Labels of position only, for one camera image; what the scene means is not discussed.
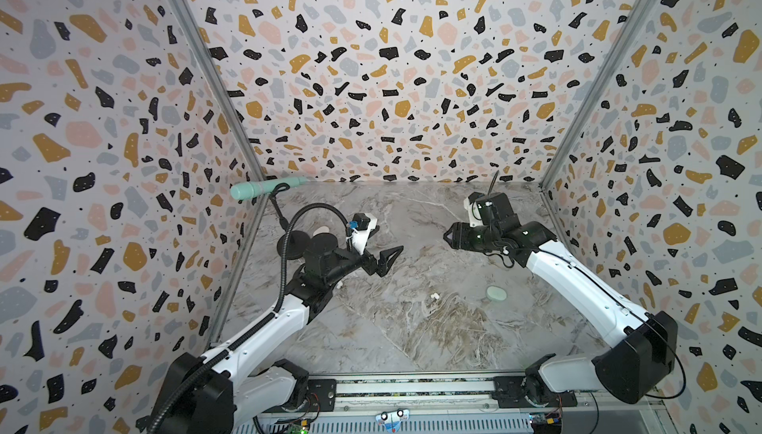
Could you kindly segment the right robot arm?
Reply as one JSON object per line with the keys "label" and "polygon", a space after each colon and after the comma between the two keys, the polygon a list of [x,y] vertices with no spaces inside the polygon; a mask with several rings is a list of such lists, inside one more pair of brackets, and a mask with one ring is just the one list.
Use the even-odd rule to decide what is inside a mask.
{"label": "right robot arm", "polygon": [[605,342],[597,355],[547,355],[525,370],[522,392],[545,406],[565,392],[605,390],[635,404],[685,368],[677,354],[678,324],[666,312],[648,312],[578,261],[548,228],[530,222],[510,229],[455,223],[444,233],[454,250],[506,255],[563,295]]}

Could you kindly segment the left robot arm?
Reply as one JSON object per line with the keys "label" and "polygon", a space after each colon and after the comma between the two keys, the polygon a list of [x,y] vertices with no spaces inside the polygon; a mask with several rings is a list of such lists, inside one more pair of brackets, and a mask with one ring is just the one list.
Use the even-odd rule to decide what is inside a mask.
{"label": "left robot arm", "polygon": [[403,250],[398,246],[372,255],[358,245],[343,249],[328,233],[312,237],[282,302],[219,346],[200,356],[182,354],[174,360],[148,432],[230,433],[273,407],[301,409],[307,395],[307,371],[287,360],[261,373],[257,368],[325,309],[344,277],[357,269],[384,277]]}

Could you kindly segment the mint green charging case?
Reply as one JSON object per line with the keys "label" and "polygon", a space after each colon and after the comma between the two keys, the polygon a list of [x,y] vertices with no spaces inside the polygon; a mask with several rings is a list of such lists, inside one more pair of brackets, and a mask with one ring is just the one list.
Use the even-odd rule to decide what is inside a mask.
{"label": "mint green charging case", "polygon": [[507,300],[507,291],[499,286],[490,285],[485,293],[491,301],[502,302]]}

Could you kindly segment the white charging case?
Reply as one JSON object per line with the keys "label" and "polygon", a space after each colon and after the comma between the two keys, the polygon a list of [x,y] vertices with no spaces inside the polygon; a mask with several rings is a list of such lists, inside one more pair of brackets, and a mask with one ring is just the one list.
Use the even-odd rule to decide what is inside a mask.
{"label": "white charging case", "polygon": [[331,230],[327,226],[321,226],[315,229],[313,232],[313,236],[317,236],[319,234],[328,234]]}

